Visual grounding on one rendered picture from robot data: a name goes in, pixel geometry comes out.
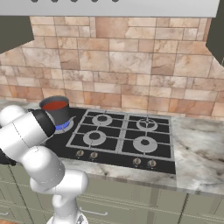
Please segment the dark grey pot with sauce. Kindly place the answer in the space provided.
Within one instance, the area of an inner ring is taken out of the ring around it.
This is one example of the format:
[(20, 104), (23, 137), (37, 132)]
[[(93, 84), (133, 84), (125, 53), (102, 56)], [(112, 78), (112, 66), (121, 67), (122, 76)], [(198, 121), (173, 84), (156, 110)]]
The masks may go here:
[(55, 95), (45, 98), (39, 106), (49, 113), (55, 121), (56, 126), (66, 127), (69, 124), (69, 100), (65, 96)]

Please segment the black gas hob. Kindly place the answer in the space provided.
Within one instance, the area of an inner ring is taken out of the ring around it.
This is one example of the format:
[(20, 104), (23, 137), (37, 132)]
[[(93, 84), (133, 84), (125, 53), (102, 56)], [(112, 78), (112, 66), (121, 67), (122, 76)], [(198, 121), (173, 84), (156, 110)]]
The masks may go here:
[[(169, 116), (131, 114), (102, 109), (71, 108), (69, 124), (45, 142), (60, 158), (174, 174), (176, 172)], [(82, 157), (76, 152), (84, 151)], [(97, 152), (92, 159), (90, 154)], [(134, 165), (133, 159), (141, 164)], [(155, 167), (148, 161), (155, 160)]]

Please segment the green drawer front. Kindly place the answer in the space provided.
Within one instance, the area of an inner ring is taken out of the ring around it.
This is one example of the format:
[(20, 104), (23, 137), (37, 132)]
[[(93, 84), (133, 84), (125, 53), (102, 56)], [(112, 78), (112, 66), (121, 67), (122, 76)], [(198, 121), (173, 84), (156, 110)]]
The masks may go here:
[(87, 194), (155, 207), (159, 190), (148, 186), (90, 178)]
[(17, 221), (34, 224), (11, 168), (5, 164), (0, 164), (0, 201), (14, 210), (18, 210), (14, 215)]
[(78, 206), (97, 213), (108, 212), (107, 216), (84, 213), (91, 221), (98, 224), (154, 224), (156, 215), (140, 206), (106, 200), (79, 197)]

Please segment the grey range hood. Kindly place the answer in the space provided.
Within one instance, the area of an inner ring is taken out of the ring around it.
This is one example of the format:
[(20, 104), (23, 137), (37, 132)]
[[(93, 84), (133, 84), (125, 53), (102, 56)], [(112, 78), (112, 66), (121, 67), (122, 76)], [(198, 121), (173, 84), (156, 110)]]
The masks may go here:
[(221, 0), (0, 0), (1, 16), (215, 18)]

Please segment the dark wall cupboard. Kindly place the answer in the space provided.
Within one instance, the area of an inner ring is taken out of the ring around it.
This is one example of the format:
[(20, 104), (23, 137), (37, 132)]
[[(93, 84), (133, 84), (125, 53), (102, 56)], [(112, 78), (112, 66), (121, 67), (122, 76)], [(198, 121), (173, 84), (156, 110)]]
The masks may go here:
[(34, 40), (27, 16), (0, 16), (0, 54)]
[(220, 0), (217, 15), (211, 20), (206, 47), (224, 67), (224, 0)]

